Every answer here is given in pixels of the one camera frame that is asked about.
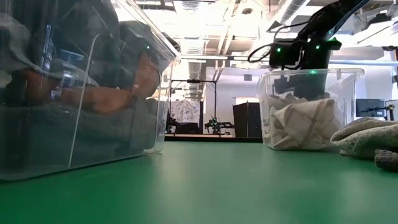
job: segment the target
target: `exposed ceiling duct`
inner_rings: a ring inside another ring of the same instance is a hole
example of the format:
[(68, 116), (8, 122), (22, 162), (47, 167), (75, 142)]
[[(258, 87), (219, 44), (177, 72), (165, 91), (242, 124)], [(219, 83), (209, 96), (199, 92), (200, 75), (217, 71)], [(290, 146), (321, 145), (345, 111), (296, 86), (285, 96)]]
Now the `exposed ceiling duct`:
[(267, 31), (289, 24), (296, 17), (302, 6), (306, 6), (310, 0), (281, 0), (278, 8), (268, 14)]
[[(174, 1), (177, 15), (180, 17), (180, 22), (182, 23), (182, 29), (185, 30), (183, 36), (186, 41), (181, 46), (183, 54), (203, 54), (205, 46), (203, 38), (206, 24), (202, 11), (207, 4), (207, 2), (199, 1)], [(204, 79), (201, 77), (201, 62), (188, 62), (188, 72), (189, 79)], [(189, 91), (187, 98), (200, 100), (202, 93), (195, 90), (197, 90), (197, 86), (192, 91)]]

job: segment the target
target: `gray knit fabric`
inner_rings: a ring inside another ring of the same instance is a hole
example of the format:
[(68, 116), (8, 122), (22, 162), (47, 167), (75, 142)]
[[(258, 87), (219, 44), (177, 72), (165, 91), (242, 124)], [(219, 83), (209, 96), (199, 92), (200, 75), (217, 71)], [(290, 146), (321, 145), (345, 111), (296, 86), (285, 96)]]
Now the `gray knit fabric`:
[(373, 159), (377, 149), (398, 147), (398, 121), (361, 118), (337, 131), (330, 141), (344, 156)]
[(378, 168), (398, 172), (398, 153), (387, 150), (376, 150), (374, 163)]

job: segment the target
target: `green table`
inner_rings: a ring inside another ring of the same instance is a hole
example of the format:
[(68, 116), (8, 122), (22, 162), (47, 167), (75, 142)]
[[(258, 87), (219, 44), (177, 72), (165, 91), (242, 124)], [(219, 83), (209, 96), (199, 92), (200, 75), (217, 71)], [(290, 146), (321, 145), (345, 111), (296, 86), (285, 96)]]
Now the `green table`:
[(0, 223), (397, 223), (398, 174), (338, 154), (167, 142), (162, 154), (0, 185)]

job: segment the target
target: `crumpled fabric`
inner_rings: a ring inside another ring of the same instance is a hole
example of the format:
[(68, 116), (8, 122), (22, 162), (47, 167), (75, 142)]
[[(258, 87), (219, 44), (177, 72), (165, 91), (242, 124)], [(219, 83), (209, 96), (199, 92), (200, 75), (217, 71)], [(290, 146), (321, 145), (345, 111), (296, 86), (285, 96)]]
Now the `crumpled fabric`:
[(270, 103), (271, 147), (275, 150), (321, 150), (341, 124), (335, 101), (275, 100)]

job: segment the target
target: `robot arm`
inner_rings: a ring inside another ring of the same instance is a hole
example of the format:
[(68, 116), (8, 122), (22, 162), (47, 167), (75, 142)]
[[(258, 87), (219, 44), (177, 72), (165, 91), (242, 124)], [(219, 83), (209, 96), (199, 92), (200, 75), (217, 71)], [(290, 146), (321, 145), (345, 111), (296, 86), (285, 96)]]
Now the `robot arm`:
[[(307, 25), (294, 39), (276, 39), (270, 44), (271, 50), (264, 57), (270, 55), (271, 68), (285, 68), (292, 70), (313, 70), (328, 68), (332, 50), (339, 50), (341, 43), (331, 39), (343, 26), (347, 19), (369, 0), (339, 0), (316, 12)], [(294, 96), (313, 100), (325, 93), (326, 72), (317, 75), (297, 75), (275, 80), (275, 91), (279, 94), (294, 90)]]

